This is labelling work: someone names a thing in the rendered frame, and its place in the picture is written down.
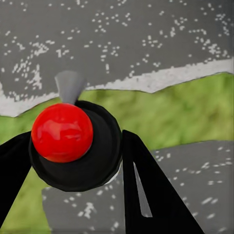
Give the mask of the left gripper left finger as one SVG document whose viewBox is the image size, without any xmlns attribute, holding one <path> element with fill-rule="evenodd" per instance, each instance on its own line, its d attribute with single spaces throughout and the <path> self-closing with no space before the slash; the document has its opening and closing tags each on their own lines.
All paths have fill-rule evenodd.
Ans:
<svg viewBox="0 0 234 234">
<path fill-rule="evenodd" d="M 28 152 L 31 132 L 0 145 L 0 228 L 31 168 Z"/>
</svg>

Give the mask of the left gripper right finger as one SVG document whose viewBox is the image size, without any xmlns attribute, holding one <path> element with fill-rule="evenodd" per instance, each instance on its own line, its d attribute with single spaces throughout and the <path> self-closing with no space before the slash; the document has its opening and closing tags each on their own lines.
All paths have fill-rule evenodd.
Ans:
<svg viewBox="0 0 234 234">
<path fill-rule="evenodd" d="M 140 137 L 122 135 L 126 234 L 205 234 Z M 141 214 L 134 163 L 153 217 Z"/>
</svg>

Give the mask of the insectifuge atomizer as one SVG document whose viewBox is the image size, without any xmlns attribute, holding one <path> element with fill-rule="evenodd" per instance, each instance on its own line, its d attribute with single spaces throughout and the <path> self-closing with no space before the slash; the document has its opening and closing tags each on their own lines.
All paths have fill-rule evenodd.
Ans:
<svg viewBox="0 0 234 234">
<path fill-rule="evenodd" d="M 31 166 L 63 192 L 85 192 L 112 182 L 123 154 L 117 119 L 103 106 L 78 100 L 86 77 L 62 72 L 55 79 L 62 103 L 43 110 L 32 125 Z"/>
</svg>

